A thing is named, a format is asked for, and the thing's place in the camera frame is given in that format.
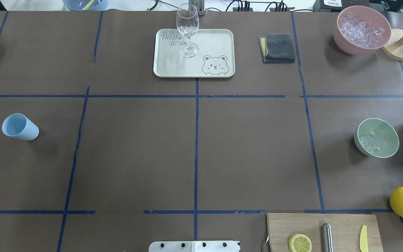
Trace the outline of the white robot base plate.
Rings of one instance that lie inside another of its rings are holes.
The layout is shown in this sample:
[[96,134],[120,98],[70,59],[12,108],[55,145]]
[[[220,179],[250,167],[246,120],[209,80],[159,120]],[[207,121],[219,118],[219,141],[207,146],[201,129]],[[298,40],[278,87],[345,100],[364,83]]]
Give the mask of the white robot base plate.
[[155,241],[149,252],[240,252],[240,242],[233,240]]

